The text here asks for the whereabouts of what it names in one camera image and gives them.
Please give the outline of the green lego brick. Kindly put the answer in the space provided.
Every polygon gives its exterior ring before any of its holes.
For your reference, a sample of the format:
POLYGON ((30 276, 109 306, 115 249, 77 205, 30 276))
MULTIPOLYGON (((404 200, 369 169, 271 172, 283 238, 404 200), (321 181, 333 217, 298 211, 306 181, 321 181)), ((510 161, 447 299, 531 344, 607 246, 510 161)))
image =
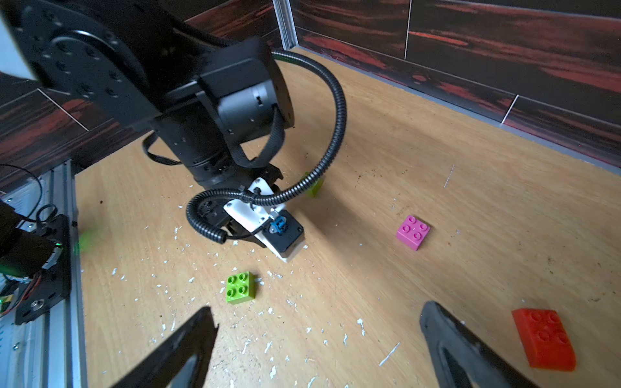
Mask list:
POLYGON ((256 297, 255 277, 250 272, 231 275, 226 280, 226 302, 240 304, 256 297))
POLYGON ((324 182, 325 178, 323 176, 321 176, 320 178, 317 179, 317 181, 314 182, 314 184, 312 184, 312 186, 310 186, 307 191, 306 194, 309 197, 317 197, 317 195, 319 194, 320 189, 323 187, 323 182, 324 182))

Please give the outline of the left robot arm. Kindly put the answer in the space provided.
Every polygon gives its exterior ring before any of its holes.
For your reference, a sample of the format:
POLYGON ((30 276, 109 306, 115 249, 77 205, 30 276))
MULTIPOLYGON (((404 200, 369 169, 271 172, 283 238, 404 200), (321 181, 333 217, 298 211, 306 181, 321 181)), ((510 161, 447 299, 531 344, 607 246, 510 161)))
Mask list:
POLYGON ((1 18, 30 78, 151 127, 144 147, 163 140, 204 189, 282 178, 272 159, 294 111, 262 39, 218 48, 156 1, 4 1, 1 18))

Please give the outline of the red lego brick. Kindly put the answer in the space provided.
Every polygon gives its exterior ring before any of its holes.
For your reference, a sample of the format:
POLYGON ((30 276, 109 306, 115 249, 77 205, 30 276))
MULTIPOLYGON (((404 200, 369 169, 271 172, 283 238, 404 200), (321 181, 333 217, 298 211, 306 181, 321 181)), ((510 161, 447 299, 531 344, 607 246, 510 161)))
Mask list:
POLYGON ((512 316, 531 368, 576 369, 574 349, 556 311, 522 308, 513 310, 512 316))

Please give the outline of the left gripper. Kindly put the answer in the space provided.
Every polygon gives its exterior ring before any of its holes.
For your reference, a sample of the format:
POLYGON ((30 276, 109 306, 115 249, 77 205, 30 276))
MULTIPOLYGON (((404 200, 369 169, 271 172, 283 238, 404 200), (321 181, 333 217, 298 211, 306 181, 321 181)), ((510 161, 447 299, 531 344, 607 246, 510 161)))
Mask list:
POLYGON ((260 221, 258 226, 247 228, 241 221, 230 215, 231 202, 237 200, 251 211, 260 208, 256 198, 269 196, 267 190, 250 189, 248 185, 239 185, 237 188, 207 189, 196 195, 196 231, 203 237, 224 244, 228 240, 246 240, 262 247, 265 244, 257 239, 256 235, 264 228, 267 220, 260 221))

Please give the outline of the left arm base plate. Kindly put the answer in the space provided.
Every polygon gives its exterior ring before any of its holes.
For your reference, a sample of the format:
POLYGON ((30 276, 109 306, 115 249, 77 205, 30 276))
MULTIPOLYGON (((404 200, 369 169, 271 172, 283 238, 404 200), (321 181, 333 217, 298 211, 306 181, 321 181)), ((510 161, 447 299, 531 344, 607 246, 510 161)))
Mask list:
POLYGON ((50 258, 42 265, 32 289, 16 307, 15 325, 30 323, 50 312, 71 293, 71 222, 59 214, 31 234, 54 245, 50 258))

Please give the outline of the green lego brick front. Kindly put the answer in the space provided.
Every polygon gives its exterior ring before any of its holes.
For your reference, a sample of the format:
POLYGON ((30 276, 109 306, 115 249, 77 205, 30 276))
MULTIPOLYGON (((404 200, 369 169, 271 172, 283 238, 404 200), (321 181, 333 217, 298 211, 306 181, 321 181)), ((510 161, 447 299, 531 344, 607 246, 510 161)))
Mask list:
POLYGON ((231 275, 226 280, 226 302, 240 304, 256 297, 255 277, 250 272, 231 275))

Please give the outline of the aluminium front rail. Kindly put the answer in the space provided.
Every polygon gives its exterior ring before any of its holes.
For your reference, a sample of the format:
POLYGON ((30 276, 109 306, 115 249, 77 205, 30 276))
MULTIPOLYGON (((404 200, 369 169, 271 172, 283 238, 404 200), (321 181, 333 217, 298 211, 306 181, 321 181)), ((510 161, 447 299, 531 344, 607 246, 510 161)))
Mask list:
POLYGON ((1 269, 1 385, 85 387, 87 361, 79 255, 76 166, 70 160, 2 196, 28 217, 1 269))

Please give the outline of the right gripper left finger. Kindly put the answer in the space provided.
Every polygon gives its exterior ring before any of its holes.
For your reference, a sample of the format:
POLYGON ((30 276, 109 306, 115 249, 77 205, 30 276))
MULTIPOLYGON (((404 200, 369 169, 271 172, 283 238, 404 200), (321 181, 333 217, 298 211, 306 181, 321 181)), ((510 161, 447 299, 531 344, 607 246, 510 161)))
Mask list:
POLYGON ((217 334, 211 309, 200 308, 115 386, 204 386, 217 334))

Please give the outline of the pink lego brick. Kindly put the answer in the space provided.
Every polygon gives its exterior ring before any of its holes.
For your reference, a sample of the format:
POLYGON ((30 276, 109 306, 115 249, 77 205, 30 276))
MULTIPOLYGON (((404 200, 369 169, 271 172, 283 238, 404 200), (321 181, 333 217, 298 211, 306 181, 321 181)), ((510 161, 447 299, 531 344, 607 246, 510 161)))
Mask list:
POLYGON ((397 230, 396 238, 410 249, 417 251, 430 231, 431 226, 419 218, 409 215, 397 230))

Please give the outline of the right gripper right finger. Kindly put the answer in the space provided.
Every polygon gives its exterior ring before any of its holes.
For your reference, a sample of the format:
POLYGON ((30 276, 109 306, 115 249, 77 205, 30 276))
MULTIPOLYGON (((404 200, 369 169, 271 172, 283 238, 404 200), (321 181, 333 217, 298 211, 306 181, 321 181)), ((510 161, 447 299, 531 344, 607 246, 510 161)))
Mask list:
POLYGON ((437 302, 420 314, 420 329, 441 387, 535 387, 437 302))

